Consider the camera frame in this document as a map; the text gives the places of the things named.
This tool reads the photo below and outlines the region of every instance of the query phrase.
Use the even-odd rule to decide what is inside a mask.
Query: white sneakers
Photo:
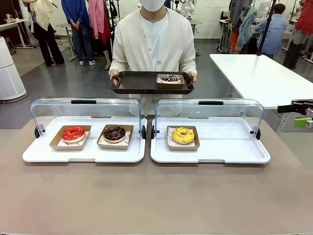
[[[93,66],[96,63],[96,61],[89,61],[89,66]],[[79,65],[83,66],[84,65],[84,61],[79,61]]]

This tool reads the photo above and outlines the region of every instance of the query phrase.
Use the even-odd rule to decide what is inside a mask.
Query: green object
[[[310,120],[312,120],[312,118],[310,118],[310,117],[308,117],[308,118],[307,117],[296,118],[294,120],[293,127],[295,127],[295,128],[303,128],[303,127],[305,127],[305,123],[307,121],[310,121]]]

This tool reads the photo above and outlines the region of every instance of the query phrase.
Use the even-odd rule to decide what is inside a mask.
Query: white air purifier
[[[0,37],[0,102],[15,102],[25,98],[26,95],[5,39]]]

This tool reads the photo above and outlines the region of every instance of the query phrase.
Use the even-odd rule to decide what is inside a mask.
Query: orange pants
[[[233,50],[237,51],[236,47],[237,47],[238,38],[239,38],[239,33],[231,31],[231,35],[230,35],[230,49],[233,49]]]

